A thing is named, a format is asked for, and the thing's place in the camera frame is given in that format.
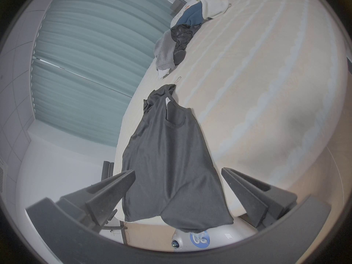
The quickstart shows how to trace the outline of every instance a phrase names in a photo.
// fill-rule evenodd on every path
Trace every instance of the floor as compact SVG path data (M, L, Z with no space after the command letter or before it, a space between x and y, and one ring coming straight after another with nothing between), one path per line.
M352 75L349 74L345 103L335 133L315 163L289 189L297 194L297 202L313 194L332 206L325 225L298 263L306 259L327 235L350 196L352 189L351 126ZM127 223L126 226L128 245L150 250L173 251L170 243L175 232L174 228L135 223Z

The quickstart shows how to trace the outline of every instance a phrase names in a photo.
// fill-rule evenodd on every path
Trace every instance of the striped bed sheet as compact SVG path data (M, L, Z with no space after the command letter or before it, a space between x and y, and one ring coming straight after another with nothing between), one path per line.
M314 163L339 120L345 97L344 39L318 0L229 0L164 79L155 60L122 120L114 174L143 115L143 99L176 83L192 108L219 175L229 167L288 189ZM245 211L221 177L227 205ZM116 217L124 220L121 202ZM137 221L164 224L160 217Z

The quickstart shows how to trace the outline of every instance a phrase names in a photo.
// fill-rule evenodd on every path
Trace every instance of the black t-shirt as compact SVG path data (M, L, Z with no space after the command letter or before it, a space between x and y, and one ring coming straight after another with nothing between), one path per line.
M123 156L135 182L122 199L127 222L161 216L184 232L232 224L219 176L191 109L164 85L144 100L144 115Z

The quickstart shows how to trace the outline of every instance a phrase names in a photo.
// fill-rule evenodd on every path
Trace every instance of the logo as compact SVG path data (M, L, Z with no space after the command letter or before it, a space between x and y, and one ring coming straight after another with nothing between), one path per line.
M192 244L200 249L205 249L210 244L210 237L207 231L201 232L199 234L190 233L189 237L191 238Z

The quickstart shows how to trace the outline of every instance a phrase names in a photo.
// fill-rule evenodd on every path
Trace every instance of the curtain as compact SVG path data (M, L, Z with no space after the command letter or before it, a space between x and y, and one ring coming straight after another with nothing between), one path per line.
M167 0L54 0L36 39L36 119L116 146L122 117L173 18Z

